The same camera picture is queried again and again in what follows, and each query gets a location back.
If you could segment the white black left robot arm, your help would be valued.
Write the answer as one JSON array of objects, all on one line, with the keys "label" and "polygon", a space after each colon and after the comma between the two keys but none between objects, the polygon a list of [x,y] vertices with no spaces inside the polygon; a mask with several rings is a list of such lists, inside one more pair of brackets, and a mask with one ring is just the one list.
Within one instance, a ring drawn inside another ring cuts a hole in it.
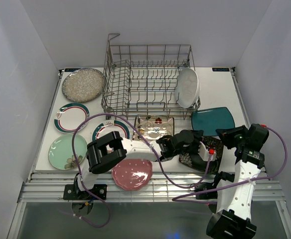
[{"label": "white black left robot arm", "polygon": [[98,175],[108,172],[124,160],[166,162],[179,155],[204,162],[208,159],[208,151],[202,143],[202,135],[201,130],[182,130],[174,136],[165,135],[148,142],[123,138],[118,131],[112,131],[87,145],[88,162],[75,179],[74,192],[81,199],[88,198]]}]

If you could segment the black floral square plate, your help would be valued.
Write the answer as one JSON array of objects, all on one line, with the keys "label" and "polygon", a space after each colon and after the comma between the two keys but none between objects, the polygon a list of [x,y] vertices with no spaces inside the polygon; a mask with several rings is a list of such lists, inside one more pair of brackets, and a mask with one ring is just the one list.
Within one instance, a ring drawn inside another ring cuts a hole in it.
[{"label": "black floral square plate", "polygon": [[193,170],[204,172],[207,166],[207,161],[210,155],[210,150],[214,150],[211,156],[208,173],[217,174],[221,159],[223,155],[224,145],[221,140],[211,137],[203,136],[199,142],[199,149],[197,154],[183,154],[179,155],[179,162]]}]

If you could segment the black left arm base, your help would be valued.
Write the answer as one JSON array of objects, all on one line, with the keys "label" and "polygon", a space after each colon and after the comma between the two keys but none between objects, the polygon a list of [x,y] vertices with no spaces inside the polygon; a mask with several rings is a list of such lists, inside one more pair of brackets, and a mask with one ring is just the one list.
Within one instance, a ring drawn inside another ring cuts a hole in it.
[{"label": "black left arm base", "polygon": [[[74,181],[72,184],[67,184],[64,187],[63,192],[63,200],[90,200],[92,199],[92,195],[89,194],[85,189],[81,190],[79,188],[80,183],[77,182],[77,176],[79,173],[75,175]],[[89,191],[94,195],[100,197],[105,200],[107,197],[107,184],[95,184],[93,188]]]}]

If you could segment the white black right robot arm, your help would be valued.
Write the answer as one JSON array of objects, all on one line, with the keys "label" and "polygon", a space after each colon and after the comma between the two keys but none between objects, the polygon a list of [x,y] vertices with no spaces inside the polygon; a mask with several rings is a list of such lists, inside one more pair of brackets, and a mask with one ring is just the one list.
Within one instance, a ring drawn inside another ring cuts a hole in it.
[{"label": "white black right robot arm", "polygon": [[213,239],[251,239],[257,230],[251,222],[254,179],[265,164],[265,156],[260,150],[269,131],[254,123],[249,128],[217,129],[216,133],[225,147],[235,149],[235,173],[233,179],[228,179],[229,174],[223,172],[220,180],[211,185],[217,206],[206,234]]}]

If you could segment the teal square plate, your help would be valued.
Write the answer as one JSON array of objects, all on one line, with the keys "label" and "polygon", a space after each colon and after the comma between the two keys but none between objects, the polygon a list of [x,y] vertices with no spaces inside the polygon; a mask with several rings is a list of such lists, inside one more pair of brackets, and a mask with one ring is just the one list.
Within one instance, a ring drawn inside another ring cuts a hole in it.
[{"label": "teal square plate", "polygon": [[204,136],[217,136],[217,129],[235,127],[233,116],[227,107],[196,111],[191,116],[191,124],[193,130],[202,130]]}]

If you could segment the white oval plate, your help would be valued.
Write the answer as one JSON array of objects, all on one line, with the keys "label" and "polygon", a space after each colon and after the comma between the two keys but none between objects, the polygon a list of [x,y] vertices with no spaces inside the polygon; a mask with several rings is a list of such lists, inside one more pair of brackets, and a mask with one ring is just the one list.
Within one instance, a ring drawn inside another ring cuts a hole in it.
[{"label": "white oval plate", "polygon": [[199,93],[200,81],[197,73],[191,68],[182,69],[177,76],[176,102],[182,108],[189,108],[198,100]]}]

